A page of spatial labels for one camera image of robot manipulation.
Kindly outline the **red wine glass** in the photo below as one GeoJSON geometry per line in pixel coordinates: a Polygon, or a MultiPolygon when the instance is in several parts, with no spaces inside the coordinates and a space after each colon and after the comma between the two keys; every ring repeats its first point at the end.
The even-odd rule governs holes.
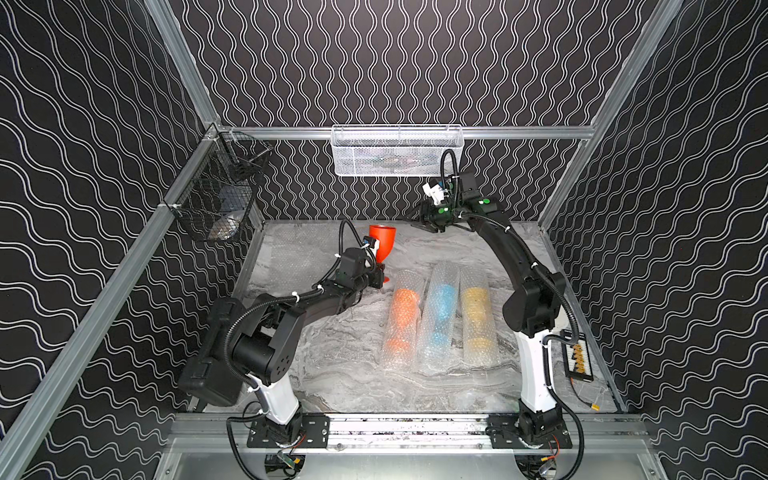
{"type": "Polygon", "coordinates": [[[368,237],[373,241],[371,252],[375,255],[375,262],[372,264],[370,286],[380,289],[389,280],[385,275],[384,261],[393,249],[396,228],[386,225],[370,225],[368,237]]]}

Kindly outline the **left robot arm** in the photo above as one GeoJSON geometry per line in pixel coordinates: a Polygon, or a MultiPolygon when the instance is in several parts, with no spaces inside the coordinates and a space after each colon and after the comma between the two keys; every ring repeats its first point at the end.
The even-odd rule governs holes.
{"type": "Polygon", "coordinates": [[[302,436],[301,405],[288,377],[302,330],[345,312],[365,290],[385,283],[381,235],[371,226],[368,235],[353,236],[356,244],[341,247],[332,267],[309,291],[283,297],[264,294],[224,333],[221,360],[257,394],[268,435],[280,446],[293,445],[302,436]]]}

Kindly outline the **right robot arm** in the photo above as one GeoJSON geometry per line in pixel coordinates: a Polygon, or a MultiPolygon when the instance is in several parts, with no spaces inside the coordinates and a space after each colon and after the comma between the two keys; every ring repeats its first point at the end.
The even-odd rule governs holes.
{"type": "Polygon", "coordinates": [[[437,185],[426,187],[428,198],[418,206],[419,227],[436,233],[465,222],[489,245],[512,284],[502,315],[516,335],[520,355],[517,433],[528,446],[550,440],[567,445],[566,406],[555,392],[551,374],[552,344],[570,344],[578,336],[577,318],[565,298],[565,277],[533,254],[511,226],[510,214],[495,197],[481,194],[473,174],[459,171],[454,150],[442,152],[439,176],[437,185]]]}

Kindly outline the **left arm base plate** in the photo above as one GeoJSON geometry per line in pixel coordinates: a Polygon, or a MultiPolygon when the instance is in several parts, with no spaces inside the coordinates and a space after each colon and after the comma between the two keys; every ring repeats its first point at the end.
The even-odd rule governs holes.
{"type": "Polygon", "coordinates": [[[249,426],[248,448],[326,448],[330,418],[321,413],[298,412],[286,425],[259,418],[249,426]]]}

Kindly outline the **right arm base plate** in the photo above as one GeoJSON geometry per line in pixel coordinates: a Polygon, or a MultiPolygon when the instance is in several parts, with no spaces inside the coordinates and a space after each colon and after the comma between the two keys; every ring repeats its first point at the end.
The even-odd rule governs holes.
{"type": "Polygon", "coordinates": [[[574,446],[564,418],[557,410],[543,414],[492,414],[485,434],[493,449],[571,449],[574,446]]]}

